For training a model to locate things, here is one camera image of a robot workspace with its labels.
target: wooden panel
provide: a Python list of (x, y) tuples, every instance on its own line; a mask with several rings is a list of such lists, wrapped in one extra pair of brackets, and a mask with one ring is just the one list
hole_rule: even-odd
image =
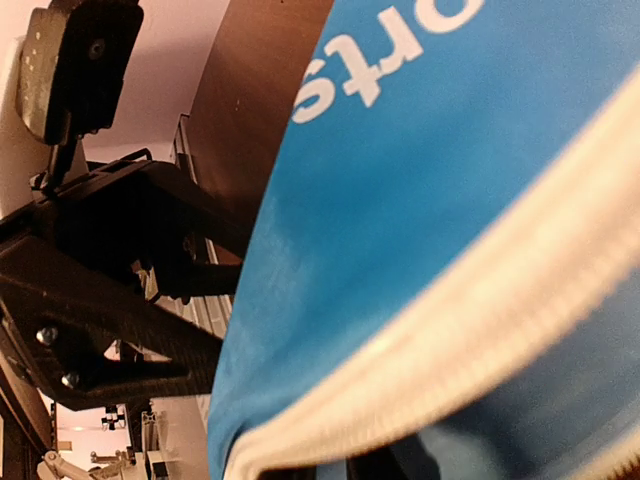
[(252, 227), (333, 0), (231, 0), (188, 137), (200, 185)]

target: blue cloth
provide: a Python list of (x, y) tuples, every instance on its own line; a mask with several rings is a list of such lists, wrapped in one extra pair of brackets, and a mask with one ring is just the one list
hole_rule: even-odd
[[(640, 59), (637, 0), (488, 0), (455, 28), (427, 18), (430, 3), (336, 0), (264, 198), (216, 373), (213, 479), (234, 439), (393, 319)], [(436, 3), (455, 18), (473, 2)], [(382, 60), (393, 52), (382, 12), (396, 33), (406, 33), (403, 24), (410, 31), (401, 66)]]

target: brown wooden surface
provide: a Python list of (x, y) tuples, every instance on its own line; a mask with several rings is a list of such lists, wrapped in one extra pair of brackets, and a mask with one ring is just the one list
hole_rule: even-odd
[(333, 0), (231, 0), (188, 122), (200, 185), (251, 228)]

